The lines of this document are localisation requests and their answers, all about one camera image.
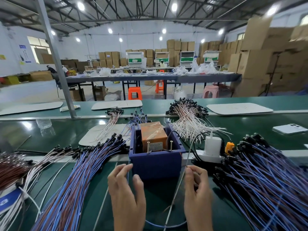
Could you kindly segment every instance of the factory floor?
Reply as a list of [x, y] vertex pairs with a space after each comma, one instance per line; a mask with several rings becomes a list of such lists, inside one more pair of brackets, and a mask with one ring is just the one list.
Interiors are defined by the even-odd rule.
[[[102, 86], [102, 82], [95, 82], [94, 85]], [[122, 83], [114, 84], [111, 81], [105, 82], [108, 92], [122, 91]], [[143, 99], [164, 99], [162, 91], [159, 94], [155, 93], [155, 86], [146, 86], [144, 81], [140, 82]], [[201, 98], [203, 93], [203, 83], [197, 83], [195, 94], [193, 94], [193, 83], [182, 83], [183, 90], [187, 94], [188, 98]], [[87, 101], [93, 101], [92, 86], [82, 86]], [[1, 107], [5, 106], [5, 103], [37, 103], [37, 102], [54, 102], [64, 100], [64, 94], [62, 90], [58, 89], [59, 97], [57, 95], [56, 83], [52, 81], [38, 81], [38, 82], [25, 82], [18, 85], [11, 85], [0, 88], [0, 103]], [[126, 99], [128, 88], [125, 85]], [[167, 85], [167, 99], [173, 99], [174, 85]], [[291, 93], [283, 93], [283, 95], [292, 95]], [[230, 97], [231, 92], [227, 90], [220, 90], [219, 97]]]

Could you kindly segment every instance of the white plastic bag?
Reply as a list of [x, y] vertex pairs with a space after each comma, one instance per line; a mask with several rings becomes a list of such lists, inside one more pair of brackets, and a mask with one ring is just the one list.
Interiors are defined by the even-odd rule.
[[102, 77], [108, 77], [111, 75], [111, 69], [110, 68], [101, 68], [101, 70], [99, 71], [99, 75]]

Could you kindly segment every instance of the ceiling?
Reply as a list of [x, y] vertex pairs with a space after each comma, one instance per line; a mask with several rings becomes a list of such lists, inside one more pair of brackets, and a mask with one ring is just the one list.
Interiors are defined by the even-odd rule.
[[[85, 10], [80, 11], [81, 1]], [[273, 5], [279, 12], [308, 0], [44, 0], [50, 24], [58, 34], [116, 21], [165, 20], [226, 31], [262, 16]], [[171, 11], [177, 3], [176, 12]], [[0, 0], [0, 21], [42, 31], [35, 0]]]

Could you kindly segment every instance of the table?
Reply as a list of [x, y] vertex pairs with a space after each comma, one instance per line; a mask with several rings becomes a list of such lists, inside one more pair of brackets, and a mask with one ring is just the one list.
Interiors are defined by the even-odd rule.
[[83, 83], [94, 81], [122, 81], [123, 87], [123, 97], [125, 97], [124, 81], [145, 81], [145, 80], [163, 80], [164, 81], [164, 98], [167, 99], [167, 80], [174, 80], [175, 83], [197, 83], [197, 82], [233, 82], [241, 78], [241, 74], [190, 74], [190, 75], [176, 75], [173, 73], [158, 73], [149, 74], [145, 73], [128, 73], [127, 76], [108, 76], [108, 77], [80, 77], [80, 76], [70, 76], [67, 77], [67, 83]]
[[[273, 108], [275, 111], [289, 111], [291, 109], [298, 109], [297, 111], [308, 109], [308, 97], [307, 96], [292, 96], [292, 97], [253, 97], [253, 98], [217, 98], [217, 99], [195, 99], [198, 104], [206, 105], [210, 103], [230, 103], [230, 102], [255, 102], [257, 104], [263, 104], [267, 107]], [[165, 112], [170, 105], [171, 100], [145, 100], [143, 110], [147, 114], [159, 114]], [[85, 107], [91, 107], [94, 102], [79, 102], [82, 104], [82, 108], [79, 110], [80, 114], [93, 114], [94, 111], [85, 110]], [[124, 114], [130, 112], [132, 109], [125, 109]], [[43, 111], [42, 114], [51, 115], [51, 113], [60, 113], [59, 109]], [[105, 111], [96, 111], [96, 113], [104, 114]], [[152, 121], [160, 121], [164, 123], [163, 117], [151, 117]], [[264, 115], [240, 115], [240, 116], [220, 116], [210, 115], [209, 120], [214, 126], [225, 127], [231, 133], [233, 133], [232, 141], [238, 143], [245, 134], [253, 134], [257, 132], [261, 134], [271, 145], [274, 147], [290, 151], [301, 150], [307, 153], [303, 143], [308, 143], [308, 133], [297, 135], [281, 135], [273, 132], [272, 127], [276, 125], [288, 124], [296, 122], [299, 125], [307, 127], [308, 114], [306, 113], [273, 113]], [[99, 124], [100, 121], [106, 121], [105, 119], [54, 119], [52, 120], [52, 127], [54, 134], [49, 136], [42, 136], [40, 130], [37, 127], [35, 120], [28, 120], [25, 126], [22, 121], [6, 121], [0, 122], [0, 132], [7, 139], [11, 140], [13, 146], [17, 148], [28, 136], [30, 137], [20, 149], [32, 150], [32, 151], [49, 151], [55, 145], [67, 146], [69, 144], [72, 147], [78, 146], [79, 140], [85, 135], [88, 129]], [[127, 123], [127, 120], [120, 118], [119, 124]], [[113, 218], [111, 210], [110, 196], [107, 194], [106, 202], [102, 207], [103, 198], [107, 191], [107, 175], [114, 168], [117, 161], [120, 163], [127, 163], [127, 158], [114, 159], [109, 161], [104, 166], [103, 171], [96, 175], [91, 181], [88, 193], [85, 198], [83, 211], [81, 214], [81, 221], [79, 224], [80, 231], [88, 230], [113, 230]], [[296, 162], [308, 163], [307, 157], [295, 157]], [[57, 191], [57, 189], [63, 184], [68, 174], [71, 172], [74, 163], [69, 163], [60, 172], [55, 182], [51, 186], [51, 190], [47, 194], [45, 202]], [[39, 192], [45, 182], [57, 171], [63, 163], [55, 163], [51, 167], [48, 167], [43, 171], [40, 179], [31, 191], [30, 195], [36, 197], [36, 202], [40, 203], [44, 193], [46, 192], [49, 183], [47, 183], [43, 189]], [[238, 209], [229, 200], [229, 197], [221, 191], [212, 180], [209, 178], [210, 187], [213, 190], [213, 226], [215, 231], [222, 230], [251, 230], [248, 223], [238, 211]], [[159, 181], [145, 182], [145, 195], [147, 199], [147, 220], [156, 224], [164, 224], [167, 213], [163, 213], [163, 210], [170, 205], [173, 197], [175, 187], [178, 183], [178, 179], [165, 179]], [[172, 210], [169, 220], [170, 225], [176, 225], [184, 221], [183, 213], [183, 198], [184, 188], [180, 187], [178, 197], [175, 201], [174, 209]], [[36, 208], [32, 204], [25, 212], [24, 221], [21, 225], [21, 231], [30, 230], [34, 223], [36, 216]], [[17, 230], [21, 216], [18, 216], [17, 221], [14, 223], [12, 230]], [[158, 230], [148, 224], [146, 224], [144, 230]], [[187, 230], [187, 226], [177, 228], [176, 230]]]

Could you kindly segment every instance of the plastic stool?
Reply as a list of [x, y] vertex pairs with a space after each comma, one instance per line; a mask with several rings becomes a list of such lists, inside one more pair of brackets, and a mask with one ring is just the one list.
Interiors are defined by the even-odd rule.
[[[133, 98], [133, 92], [136, 92], [138, 94], [137, 98]], [[128, 99], [129, 100], [142, 100], [142, 94], [140, 87], [130, 87], [128, 89]]]
[[218, 98], [219, 87], [218, 86], [205, 86], [203, 90], [202, 98], [208, 98], [210, 92], [213, 94], [212, 98]]
[[156, 89], [155, 89], [155, 93], [159, 93], [159, 91], [163, 91], [164, 90], [164, 83], [163, 83], [163, 86], [159, 86], [159, 83], [160, 83], [160, 81], [158, 81], [157, 83], [156, 83]]

